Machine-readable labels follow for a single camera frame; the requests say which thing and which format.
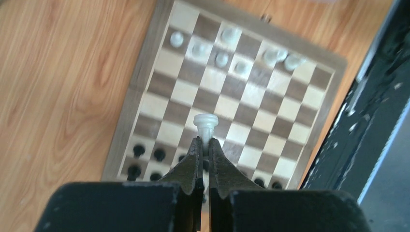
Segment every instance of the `wood grain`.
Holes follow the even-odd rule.
[[[230,2],[255,15],[265,9]],[[272,23],[348,59],[329,127],[391,0],[264,2]],[[145,0],[0,5],[2,231],[32,231],[59,185],[100,179],[154,6]],[[203,215],[203,231],[207,224]]]

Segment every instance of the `chess piece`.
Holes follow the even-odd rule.
[[[245,62],[240,61],[235,66],[235,72],[239,75],[244,75],[249,72],[249,65],[247,65]]]
[[[199,114],[193,118],[193,123],[198,128],[198,136],[202,139],[204,157],[208,156],[209,140],[214,136],[218,117],[212,114]]]
[[[192,47],[192,54],[196,57],[201,57],[205,54],[205,44],[202,43],[196,43]]]
[[[169,42],[172,47],[178,48],[184,42],[184,35],[180,31],[175,31],[171,34]]]
[[[264,60],[264,63],[267,66],[271,66],[273,67],[276,62],[282,62],[285,60],[285,58],[288,55],[288,51],[286,50],[271,50],[271,49],[267,49],[262,58]]]
[[[290,54],[286,59],[285,59],[285,69],[292,72],[293,70],[296,69],[297,66],[305,62],[306,60],[303,58],[300,58],[297,55]]]
[[[165,159],[165,151],[164,149],[158,148],[154,151],[154,158],[158,162],[162,162]]]
[[[141,168],[138,165],[132,165],[127,170],[127,181],[135,181],[141,175]]]
[[[240,31],[237,28],[226,28],[223,30],[221,38],[224,43],[233,44],[239,35]]]
[[[265,188],[264,180],[256,178],[253,182],[255,182],[255,184],[259,185],[260,187]]]
[[[134,157],[138,158],[145,153],[145,148],[142,145],[135,145],[132,151],[134,152]]]
[[[229,55],[225,52],[220,52],[215,58],[215,65],[218,68],[223,68],[228,64]]]
[[[150,181],[158,181],[159,179],[161,179],[162,178],[162,175],[160,174],[160,173],[158,173],[158,172],[153,172],[152,174],[151,174],[151,176],[149,176],[149,180]]]

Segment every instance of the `white pawn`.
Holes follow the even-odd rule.
[[[200,114],[193,117],[193,123],[198,128],[198,136],[202,140],[203,156],[208,156],[209,141],[214,136],[215,126],[218,125],[218,117],[212,114]]]
[[[184,42],[184,35],[180,31],[175,31],[171,34],[169,42],[172,47],[178,48]]]
[[[235,66],[235,72],[239,75],[244,75],[249,72],[249,65],[247,65],[245,62],[239,61]]]
[[[292,72],[293,70],[296,69],[297,66],[301,65],[305,61],[306,61],[305,59],[300,58],[297,55],[291,54],[286,58],[284,62],[285,69]]]
[[[239,30],[237,28],[226,28],[223,30],[221,38],[224,43],[233,44],[239,34]]]
[[[192,47],[192,54],[197,57],[201,57],[205,54],[205,45],[202,43],[196,43]]]
[[[225,52],[220,52],[217,54],[217,56],[215,57],[215,65],[218,68],[223,68],[228,64],[228,59],[229,56],[227,53]]]

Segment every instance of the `light square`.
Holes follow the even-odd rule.
[[[305,61],[296,67],[293,72],[292,78],[295,78],[301,82],[309,84],[310,79],[312,78],[313,71],[315,71],[316,63],[313,63],[310,60]]]
[[[190,113],[188,114],[188,118],[187,118],[187,122],[185,124],[186,128],[189,128],[193,131],[198,131],[198,128],[193,124],[193,118],[195,117],[195,115],[199,115],[199,114],[206,114],[206,112],[196,109],[196,108],[191,108],[190,109]]]
[[[177,79],[171,95],[171,99],[181,104],[192,106],[197,91],[197,86],[189,82]]]
[[[167,174],[169,170],[171,169],[171,166],[164,164],[164,163],[158,163],[156,161],[151,160],[148,162],[148,165],[146,166],[145,174],[144,174],[144,181],[149,181],[149,177],[151,176],[152,173],[160,173],[162,176]]]
[[[291,133],[289,134],[289,140],[293,140],[302,145],[305,145],[308,140],[309,134],[310,134],[309,127],[295,122],[292,126]]]
[[[198,19],[199,11],[192,7],[175,1],[174,8],[171,13],[169,25],[180,29],[188,34],[192,34],[195,28],[196,20]]]
[[[265,95],[265,89],[248,82],[245,86],[241,102],[258,109],[261,106],[262,99]]]
[[[272,130],[273,124],[275,123],[276,115],[259,109],[258,113],[256,114],[255,121],[253,122],[253,127],[258,128],[262,131],[270,133]]]
[[[237,37],[233,40],[232,43],[229,43],[229,44],[223,42],[222,38],[221,38],[222,32],[225,29],[228,29],[228,28],[237,28],[238,29]],[[242,30],[240,28],[235,27],[234,25],[227,24],[226,22],[221,22],[219,30],[218,30],[217,37],[215,39],[215,44],[217,44],[219,47],[221,47],[223,49],[235,51],[236,46],[238,46],[239,39],[241,38],[241,34],[242,34]]]
[[[229,128],[226,140],[234,141],[237,144],[244,145],[248,138],[250,127],[233,122]]]
[[[248,67],[247,72],[245,72],[244,74],[239,74],[235,71],[235,67],[237,66],[239,62],[245,63]],[[233,77],[236,77],[240,80],[247,81],[249,78],[250,71],[252,70],[252,66],[253,66],[253,60],[246,58],[245,56],[242,56],[238,53],[235,53],[234,57],[232,57],[232,62],[229,67],[228,73],[231,74]]]
[[[289,75],[278,70],[273,70],[266,91],[276,93],[279,96],[285,96],[290,81],[291,77]]]
[[[162,121],[157,140],[174,147],[178,146],[184,127],[176,123]]]
[[[288,119],[289,121],[295,121],[299,109],[300,102],[284,97],[282,105],[280,105],[279,108],[278,116]]]
[[[194,46],[202,44],[205,46],[205,50],[204,53],[200,56],[195,55],[192,53],[192,50],[194,48]],[[189,60],[198,62],[200,64],[203,64],[204,66],[208,63],[208,59],[209,59],[209,55],[211,54],[212,51],[212,46],[213,44],[202,39],[199,38],[198,36],[193,35],[191,37],[190,43],[188,44],[188,48],[187,48],[187,52],[185,54],[185,57]]]
[[[155,139],[149,139],[139,135],[132,135],[130,140],[128,141],[128,145],[126,148],[126,153],[130,157],[134,157],[134,146],[135,145],[143,145],[145,148],[144,154],[140,155],[139,159],[149,161],[151,157],[152,150],[154,149]]]
[[[305,96],[302,100],[303,105],[306,105],[310,108],[313,108],[315,110],[318,110],[322,104],[324,97],[324,91],[314,87],[312,85],[309,85],[307,87]]]
[[[215,114],[233,119],[238,109],[239,101],[220,95],[218,98],[217,106],[215,108]]]
[[[223,73],[218,69],[212,68],[210,66],[207,66],[205,68],[205,72],[199,86],[211,92],[220,94],[223,83],[225,82],[225,78],[226,73]]]
[[[264,152],[274,156],[280,156],[285,147],[286,139],[270,134],[264,148]]]
[[[285,157],[280,157],[273,174],[289,179],[292,177],[295,166],[295,161]]]
[[[262,150],[256,149],[251,146],[245,146],[242,150],[241,157],[239,158],[238,165],[256,169],[259,159],[261,158]]]
[[[184,61],[183,56],[167,49],[161,49],[155,63],[155,70],[169,77],[177,78],[182,61]]]
[[[140,113],[151,118],[162,120],[167,105],[168,100],[166,98],[146,92],[143,96],[143,101],[140,107]]]

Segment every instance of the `dark square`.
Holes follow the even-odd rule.
[[[189,113],[190,107],[169,101],[165,110],[164,119],[179,125],[185,125]]]
[[[313,121],[316,117],[316,110],[306,107],[304,105],[300,106],[299,112],[297,113],[295,122],[302,123],[303,125],[311,127]]]
[[[313,71],[310,83],[321,89],[326,89],[331,77],[332,74],[330,72],[316,67]]]
[[[148,138],[157,139],[161,121],[139,115],[135,125],[134,134],[139,134]]]
[[[122,165],[121,174],[128,175],[128,168],[133,165],[141,168],[141,175],[138,178],[142,179],[144,177],[146,167],[148,166],[148,162],[143,159],[136,159],[126,156],[124,164]]]
[[[248,139],[246,140],[245,144],[263,150],[268,137],[268,133],[252,128],[250,129]]]
[[[257,113],[258,113],[258,110],[240,103],[236,111],[234,121],[240,122],[242,124],[252,127]]]
[[[296,99],[302,102],[307,88],[308,86],[303,84],[302,82],[297,81],[295,79],[291,79],[289,86],[288,86],[288,90],[286,91],[285,95],[287,97],[291,97],[293,99]]]
[[[181,32],[182,35],[184,36],[184,41],[182,42],[182,45],[180,47],[172,47],[171,43],[170,43],[171,35],[175,31]],[[190,42],[190,38],[191,38],[191,36],[189,34],[184,33],[180,30],[176,30],[172,27],[168,27],[167,33],[165,35],[164,43],[162,44],[162,47],[166,48],[168,50],[174,51],[176,53],[179,53],[181,55],[185,55],[185,53],[187,52],[188,44]]]
[[[148,92],[170,98],[174,90],[176,80],[164,74],[154,72],[149,82]]]
[[[300,152],[302,151],[302,148],[302,145],[287,140],[280,156],[290,158],[292,160],[297,160],[297,158],[299,158]]]
[[[223,83],[221,94],[240,100],[245,90],[246,83],[227,75]]]
[[[267,87],[269,84],[272,70],[269,70],[261,65],[254,64],[249,75],[249,82],[255,83],[262,87]]]
[[[196,131],[190,130],[188,128],[184,128],[182,131],[181,139],[179,140],[178,147],[189,149],[192,139],[196,138],[198,133]]]
[[[225,141],[223,143],[222,150],[230,162],[238,163],[242,154],[243,146]]]
[[[212,114],[217,106],[218,98],[219,96],[215,93],[200,88],[196,93],[192,106]]]
[[[152,154],[150,160],[156,160],[154,157],[155,150],[157,149],[163,149],[165,151],[165,158],[164,160],[161,161],[161,163],[165,163],[168,165],[172,164],[172,161],[174,160],[175,152],[176,152],[176,147],[169,146],[160,142],[155,142],[154,144],[154,149],[152,149]]]
[[[285,119],[277,117],[275,123],[273,124],[273,128],[271,133],[282,138],[288,139],[289,134],[291,133],[293,123],[289,122]]]
[[[216,59],[216,57],[217,57],[217,55],[218,55],[219,53],[226,53],[226,54],[228,54],[228,63],[226,63],[226,65],[225,65],[224,67],[222,67],[222,68],[217,67],[216,64],[215,64],[215,59]],[[233,54],[232,52],[227,51],[227,50],[224,50],[224,49],[222,49],[222,48],[220,48],[220,47],[214,45],[214,46],[212,47],[211,54],[209,55],[208,65],[209,65],[209,66],[212,66],[212,67],[216,67],[217,69],[220,69],[220,70],[222,70],[222,71],[224,71],[224,72],[228,72],[233,57],[234,57],[234,54]]]
[[[256,166],[256,169],[272,174],[276,168],[278,160],[279,157],[272,156],[263,152],[261,157],[259,158],[258,166]]]
[[[204,75],[205,66],[185,59],[179,70],[178,78],[199,85]]]
[[[267,110],[273,114],[278,114],[280,105],[282,105],[283,98],[274,93],[265,92],[262,99],[261,109]]]
[[[293,71],[288,71],[285,69],[285,63],[284,62],[278,62],[275,64],[275,67],[273,68],[273,70],[278,70],[281,71],[282,73],[286,73],[290,76],[292,76]]]
[[[214,136],[221,139],[225,139],[228,135],[229,128],[231,127],[232,121],[225,119],[223,117],[218,117],[218,125],[214,129]]]
[[[244,33],[241,34],[239,38],[238,46],[236,47],[236,51],[250,57],[252,59],[256,58],[258,54],[259,47],[261,46],[261,41],[256,40]]]
[[[214,21],[200,14],[196,20],[193,34],[214,42],[217,37],[219,27],[220,22]]]

